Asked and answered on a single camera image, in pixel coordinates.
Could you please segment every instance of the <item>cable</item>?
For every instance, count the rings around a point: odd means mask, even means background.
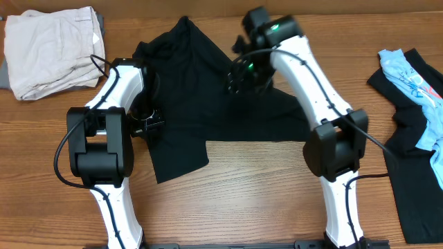
[[[66,184],[66,185],[68,185],[68,186],[71,186],[71,187],[78,187],[78,188],[81,188],[81,189],[87,189],[87,190],[95,190],[95,191],[97,191],[97,192],[99,192],[102,196],[103,196],[103,200],[105,200],[106,201],[106,204],[107,204],[107,206],[108,206],[108,209],[109,209],[109,215],[110,215],[110,217],[111,217],[111,222],[112,222],[112,227],[113,227],[113,229],[114,229],[114,232],[115,232],[115,236],[117,237],[117,240],[118,240],[118,242],[119,242],[119,244],[120,244],[120,246],[121,246],[121,248],[122,249],[125,249],[125,245],[123,244],[123,241],[122,241],[122,239],[121,239],[121,237],[120,237],[120,231],[118,231],[117,230],[117,225],[116,225],[116,219],[115,219],[115,216],[114,216],[114,212],[113,212],[113,210],[112,210],[112,206],[111,206],[111,202],[109,201],[109,197],[107,196],[107,194],[103,191],[103,190],[101,190],[101,189],[99,189],[99,188],[97,188],[97,187],[87,187],[87,186],[85,186],[85,185],[81,185],[81,184],[77,184],[77,183],[72,183],[72,182],[70,182],[70,181],[68,181],[68,180],[66,180],[65,178],[63,178],[63,176],[60,174],[60,171],[59,171],[59,169],[58,169],[58,158],[60,157],[60,153],[62,152],[62,149],[63,149],[63,146],[64,146],[64,144],[67,142],[67,140],[69,139],[69,137],[72,135],[72,133],[75,131],[75,129],[77,129],[80,125],[82,125],[83,124],[83,122],[101,105],[101,104],[103,104],[103,102],[105,102],[106,101],[106,99],[108,98],[108,96],[109,96],[109,94],[111,94],[111,92],[112,92],[112,90],[114,89],[114,87],[117,85],[117,82],[118,82],[118,80],[120,79],[120,74],[118,73],[118,70],[117,70],[117,68],[115,67],[115,66],[113,66],[110,62],[108,62],[107,60],[105,60],[105,59],[103,59],[103,58],[100,58],[100,57],[98,57],[98,56],[96,56],[96,55],[91,55],[90,56],[90,58],[91,58],[91,60],[92,60],[92,63],[94,64],[94,65],[96,65],[97,66],[97,68],[98,68],[98,70],[100,71],[100,72],[102,72],[103,73],[103,75],[105,76],[105,77],[109,77],[98,65],[97,65],[97,63],[95,62],[95,60],[94,60],[94,58],[96,58],[96,59],[98,59],[98,60],[100,60],[100,61],[102,61],[102,62],[104,62],[105,64],[107,64],[107,65],[109,65],[109,70],[111,70],[111,68],[116,72],[116,79],[114,80],[114,82],[112,83],[112,85],[111,85],[111,87],[109,87],[109,90],[101,97],[101,99],[100,99],[100,101],[98,101],[98,103],[96,104],[96,105],[94,105],[92,108],[90,108],[89,109],[89,111],[87,111],[86,113],[85,113],[85,115],[83,116],[83,118],[81,119],[81,120],[78,120],[75,124],[74,124],[74,126],[66,133],[66,135],[64,135],[64,137],[63,137],[63,139],[62,139],[62,141],[60,141],[60,144],[58,145],[58,148],[57,148],[57,150],[55,151],[55,155],[54,155],[54,172],[55,172],[55,175],[58,177],[58,179],[62,182],[62,183],[64,183],[64,184]]]
[[[315,72],[312,70],[312,68],[307,64],[307,62],[303,59],[301,59],[299,56],[294,55],[291,52],[285,51],[285,50],[278,50],[278,49],[274,49],[274,48],[263,48],[263,49],[258,49],[249,53],[246,53],[244,55],[241,55],[239,57],[237,57],[236,59],[233,60],[233,63],[231,65],[231,70],[234,67],[234,65],[237,65],[238,61],[240,61],[241,59],[244,59],[246,57],[250,57],[252,55],[256,55],[256,54],[260,54],[260,53],[282,53],[285,54],[287,56],[290,56],[291,58],[294,58],[296,60],[298,60],[300,62],[301,65],[306,66],[306,68],[309,70],[309,72],[311,73],[311,75],[314,77],[315,81],[317,82],[318,87],[320,88],[320,90],[322,91],[323,95],[325,96],[325,99],[327,101],[327,103],[329,104],[329,108],[331,108],[332,110],[334,110],[334,112],[342,119],[346,122],[347,125],[349,125],[350,127],[352,127],[354,130],[358,131],[359,133],[363,134],[367,139],[371,140],[375,145],[377,145],[378,147],[380,147],[384,152],[386,152],[387,154],[390,155],[390,157],[392,157],[392,159],[394,160],[394,164],[395,164],[395,168],[397,168],[398,166],[398,162],[397,159],[395,158],[394,154],[388,149],[386,148],[384,145],[381,144],[381,142],[379,142],[377,139],[375,139],[374,137],[372,137],[371,135],[369,135],[367,132],[365,132],[364,130],[360,129],[358,126],[356,126],[351,120],[348,120],[347,117],[345,117],[344,115],[342,115],[340,113],[340,111],[337,110],[337,108],[335,107],[335,104],[330,100],[329,96],[326,94],[326,90],[323,88],[323,85],[321,84],[320,80],[318,79],[317,75],[315,74]],[[349,180],[346,184],[346,190],[345,190],[345,202],[346,202],[346,214],[347,214],[347,219],[348,219],[348,223],[351,227],[351,231],[352,231],[352,235],[354,236],[354,240],[355,240],[355,244],[357,246],[358,249],[361,249],[360,247],[360,243],[359,240],[356,236],[356,232],[354,229],[354,224],[352,223],[351,220],[351,214],[350,214],[350,208],[349,208],[349,188],[352,182],[357,181],[359,179],[363,179],[363,178],[381,178],[381,177],[387,177],[389,176],[388,173],[385,174],[370,174],[370,175],[363,175],[363,176],[357,176],[355,178],[352,178],[351,180]]]

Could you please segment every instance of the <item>blue fabric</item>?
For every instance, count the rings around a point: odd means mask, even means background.
[[[405,96],[422,106],[427,119],[426,129],[415,146],[427,151],[435,150],[430,163],[443,189],[443,99],[409,64],[401,49],[382,50],[379,55],[386,78]]]

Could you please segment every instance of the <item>table top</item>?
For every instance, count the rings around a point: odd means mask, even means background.
[[[241,17],[191,19],[230,58],[242,34]],[[369,115],[369,132],[382,142],[392,135],[395,110],[366,84],[379,68],[377,52],[416,48],[443,71],[443,13],[298,16],[318,63],[355,109]],[[131,57],[138,42],[169,31],[178,19],[105,19],[107,59]],[[93,196],[59,182],[53,157],[66,133],[66,112],[82,107],[99,88],[17,101],[0,90],[0,248],[81,248],[106,244]],[[275,87],[291,93],[275,76]],[[130,190],[136,216],[150,243],[264,243],[321,239],[326,211],[319,179],[302,157],[303,142],[207,142],[209,165],[156,184],[147,145],[133,139]],[[62,174],[69,170],[65,148]],[[380,148],[368,142],[362,174],[386,172]],[[365,236],[407,246],[389,179],[358,182],[360,223]]]

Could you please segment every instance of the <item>black cable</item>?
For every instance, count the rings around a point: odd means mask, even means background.
[[[363,134],[366,138],[368,138],[369,140],[371,140],[375,145],[377,145],[378,147],[380,147],[384,152],[386,152],[387,154],[390,155],[390,157],[394,160],[394,164],[395,164],[395,168],[397,167],[397,160],[394,156],[394,154],[388,149],[386,148],[384,145],[381,144],[381,142],[379,142],[377,139],[375,139],[374,137],[372,137],[371,135],[369,135],[367,132],[365,132],[364,130],[360,129],[358,126],[356,126],[351,120],[348,120],[347,117],[345,117],[344,115],[342,115],[340,113],[340,111],[337,110],[337,108],[335,107],[335,104],[330,100],[329,96],[326,94],[326,90],[323,88],[323,85],[321,84],[320,80],[318,79],[317,75],[315,74],[315,72],[312,70],[312,68],[307,64],[307,62],[303,59],[301,59],[299,56],[294,55],[291,52],[285,51],[285,50],[278,50],[278,49],[274,49],[274,48],[263,48],[263,49],[258,49],[249,53],[246,53],[244,55],[241,55],[239,57],[237,57],[236,59],[233,60],[233,63],[231,65],[231,70],[234,67],[234,65],[237,65],[238,61],[240,61],[241,59],[244,59],[246,57],[250,57],[252,55],[255,54],[259,54],[259,53],[282,53],[285,54],[287,56],[290,56],[293,59],[296,59],[300,62],[301,65],[306,66],[306,68],[309,70],[309,72],[312,74],[312,76],[314,77],[315,81],[317,82],[318,87],[320,87],[320,90],[322,91],[323,95],[325,96],[325,99],[327,101],[327,103],[329,104],[329,108],[331,108],[332,110],[334,110],[334,112],[342,119],[344,120],[347,125],[349,125],[350,127],[352,127],[354,130],[358,131],[359,133]],[[352,231],[352,235],[354,236],[354,240],[356,243],[356,246],[358,249],[360,249],[360,243],[359,240],[356,236],[356,232],[354,229],[354,224],[352,223],[351,220],[351,214],[350,214],[350,209],[349,209],[349,188],[352,182],[362,179],[362,178],[381,178],[381,177],[387,177],[389,176],[388,173],[385,174],[370,174],[370,175],[363,175],[363,176],[357,176],[355,178],[352,178],[351,180],[349,180],[346,184],[346,190],[345,190],[345,202],[346,202],[346,214],[347,214],[347,219],[348,219],[348,223],[349,226],[351,227],[351,231]]]
[[[122,241],[122,239],[120,237],[120,231],[117,230],[116,219],[115,219],[115,216],[114,216],[114,212],[112,210],[111,202],[109,201],[109,197],[107,196],[107,194],[103,190],[101,190],[101,189],[99,189],[97,187],[87,187],[85,185],[81,185],[81,184],[77,184],[77,183],[72,183],[72,182],[66,180],[60,174],[60,171],[58,169],[58,158],[60,157],[60,153],[62,152],[64,144],[67,142],[67,140],[72,135],[72,133],[75,131],[75,129],[77,129],[80,125],[82,125],[83,122],[91,115],[91,113],[93,113],[101,104],[103,104],[106,101],[106,99],[108,98],[109,94],[111,94],[112,90],[115,88],[115,86],[117,85],[118,80],[120,79],[120,74],[118,73],[117,68],[115,66],[113,66],[110,62],[108,62],[107,60],[105,60],[103,58],[100,58],[100,57],[98,57],[96,55],[91,55],[90,58],[92,60],[92,63],[97,66],[98,70],[100,72],[102,72],[105,77],[109,77],[109,76],[97,65],[97,63],[95,62],[94,58],[104,62],[107,65],[109,65],[109,70],[113,69],[116,72],[116,79],[112,83],[111,87],[109,87],[109,90],[98,101],[98,103],[96,105],[94,105],[92,108],[90,108],[89,111],[87,111],[85,113],[83,118],[81,120],[78,120],[74,124],[74,126],[66,133],[66,135],[63,137],[62,141],[60,141],[60,144],[58,145],[57,151],[55,151],[55,155],[54,155],[54,172],[55,172],[55,175],[58,177],[58,179],[62,183],[66,184],[68,186],[78,187],[78,188],[87,189],[87,190],[95,190],[95,191],[99,192],[103,196],[103,200],[106,201],[106,204],[107,204],[108,209],[109,209],[109,215],[111,217],[112,227],[114,229],[115,236],[117,237],[117,240],[118,240],[121,248],[125,249],[125,245],[123,244],[123,241]]]

